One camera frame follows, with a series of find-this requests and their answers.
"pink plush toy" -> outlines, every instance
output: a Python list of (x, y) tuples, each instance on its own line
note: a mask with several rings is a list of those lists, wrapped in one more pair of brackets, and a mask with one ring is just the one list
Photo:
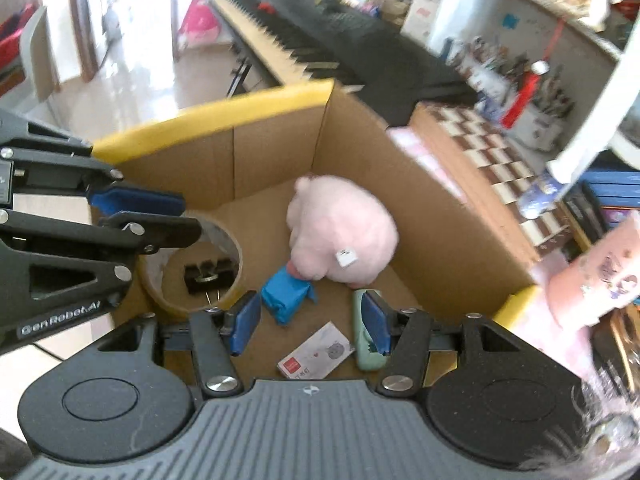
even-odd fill
[(299, 178), (287, 225), (287, 271), (299, 280), (326, 276), (363, 288), (391, 261), (398, 244), (396, 224), (380, 201), (337, 176)]

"gray plastic panel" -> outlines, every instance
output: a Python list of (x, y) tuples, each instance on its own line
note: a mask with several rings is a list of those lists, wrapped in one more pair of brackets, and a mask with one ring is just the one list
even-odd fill
[(207, 402), (181, 436), (113, 465), (40, 457), (19, 480), (539, 480), (473, 462), (434, 435), (418, 407), (365, 381), (256, 381)]

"green toy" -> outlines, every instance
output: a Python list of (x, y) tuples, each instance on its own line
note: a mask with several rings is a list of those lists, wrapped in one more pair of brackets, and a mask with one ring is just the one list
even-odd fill
[(388, 357), (376, 352), (371, 336), (362, 322), (362, 296), (368, 290), (380, 294), (374, 288), (361, 288), (353, 293), (353, 329), (356, 347), (356, 362), (363, 372), (380, 370)]

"pink cup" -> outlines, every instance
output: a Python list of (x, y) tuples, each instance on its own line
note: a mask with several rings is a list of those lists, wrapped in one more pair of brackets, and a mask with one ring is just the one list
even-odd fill
[(549, 281), (549, 309), (566, 330), (593, 326), (640, 296), (640, 214), (618, 227)]

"blue plastic wrapper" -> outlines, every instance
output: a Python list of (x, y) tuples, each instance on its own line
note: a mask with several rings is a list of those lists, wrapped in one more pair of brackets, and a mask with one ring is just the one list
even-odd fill
[(316, 292), (311, 282), (297, 280), (286, 267), (276, 272), (262, 288), (260, 295), (269, 312), (280, 325), (286, 325), (308, 296), (316, 302)]

